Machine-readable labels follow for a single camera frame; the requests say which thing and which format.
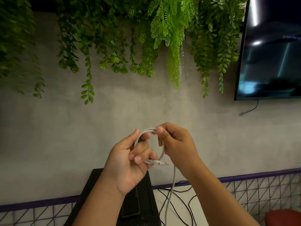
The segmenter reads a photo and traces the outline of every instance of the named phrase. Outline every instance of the smartphone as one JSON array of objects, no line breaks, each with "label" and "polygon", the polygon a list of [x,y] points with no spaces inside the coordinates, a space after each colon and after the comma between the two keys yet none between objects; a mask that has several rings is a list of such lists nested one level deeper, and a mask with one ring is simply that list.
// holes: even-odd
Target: smartphone
[{"label": "smartphone", "polygon": [[140,214],[140,205],[138,200],[137,188],[132,189],[124,198],[121,206],[120,217],[127,218],[138,216]]}]

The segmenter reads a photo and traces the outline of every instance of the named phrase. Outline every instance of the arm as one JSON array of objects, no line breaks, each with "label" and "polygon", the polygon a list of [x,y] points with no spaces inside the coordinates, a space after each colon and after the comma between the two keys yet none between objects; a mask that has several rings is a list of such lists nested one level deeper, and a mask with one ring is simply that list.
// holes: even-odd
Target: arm
[{"label": "arm", "polygon": [[152,166],[146,159],[158,159],[149,148],[145,133],[134,149],[139,136],[136,129],[111,150],[104,169],[82,206],[73,226],[115,226],[125,195],[144,178]]},{"label": "arm", "polygon": [[186,129],[165,123],[156,134],[159,146],[165,145],[165,153],[194,188],[210,226],[259,226],[205,166]]}]

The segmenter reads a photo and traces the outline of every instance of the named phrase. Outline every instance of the metal grid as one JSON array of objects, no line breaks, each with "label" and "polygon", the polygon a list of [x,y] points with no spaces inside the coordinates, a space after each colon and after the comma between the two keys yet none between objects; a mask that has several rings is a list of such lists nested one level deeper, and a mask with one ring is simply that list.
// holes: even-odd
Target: metal grid
[{"label": "metal grid", "polygon": [[[260,173],[220,178],[220,181],[244,209],[264,225],[265,213],[270,210],[301,209],[300,169],[297,173],[276,171],[264,173],[266,177]],[[0,206],[0,226],[63,226],[79,198],[73,196]]]}]

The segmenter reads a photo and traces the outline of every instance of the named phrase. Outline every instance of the flat screen monitor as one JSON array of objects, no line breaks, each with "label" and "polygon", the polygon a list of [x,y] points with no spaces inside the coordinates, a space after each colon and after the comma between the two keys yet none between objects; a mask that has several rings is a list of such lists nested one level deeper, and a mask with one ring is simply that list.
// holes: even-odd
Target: flat screen monitor
[{"label": "flat screen monitor", "polygon": [[249,0],[235,100],[301,97],[301,0]]}]

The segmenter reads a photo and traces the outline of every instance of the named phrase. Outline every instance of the red chair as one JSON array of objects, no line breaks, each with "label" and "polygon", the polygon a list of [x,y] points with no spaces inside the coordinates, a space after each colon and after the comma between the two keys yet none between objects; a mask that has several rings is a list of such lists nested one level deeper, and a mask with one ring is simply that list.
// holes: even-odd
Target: red chair
[{"label": "red chair", "polygon": [[291,209],[270,211],[265,214],[265,226],[301,226],[301,213]]}]

